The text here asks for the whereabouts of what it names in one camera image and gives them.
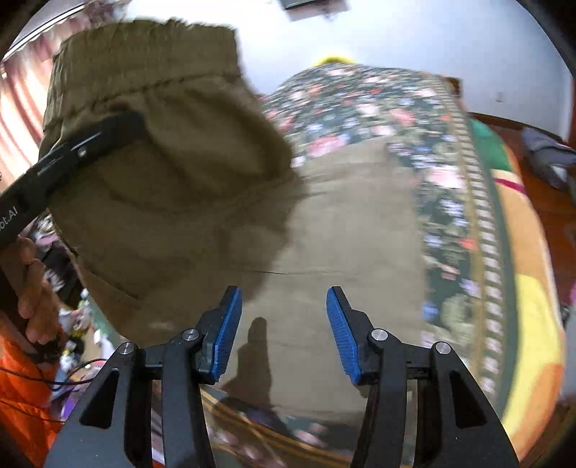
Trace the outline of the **person's left hand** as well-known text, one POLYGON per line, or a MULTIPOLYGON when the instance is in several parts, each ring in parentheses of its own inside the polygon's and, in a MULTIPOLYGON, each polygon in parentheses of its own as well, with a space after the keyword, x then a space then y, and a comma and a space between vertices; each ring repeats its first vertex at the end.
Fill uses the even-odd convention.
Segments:
POLYGON ((48 344, 60 331, 60 301, 45 278, 45 265, 35 255, 35 245, 19 236, 1 250, 1 270, 18 298, 17 310, 26 320, 26 339, 48 344))

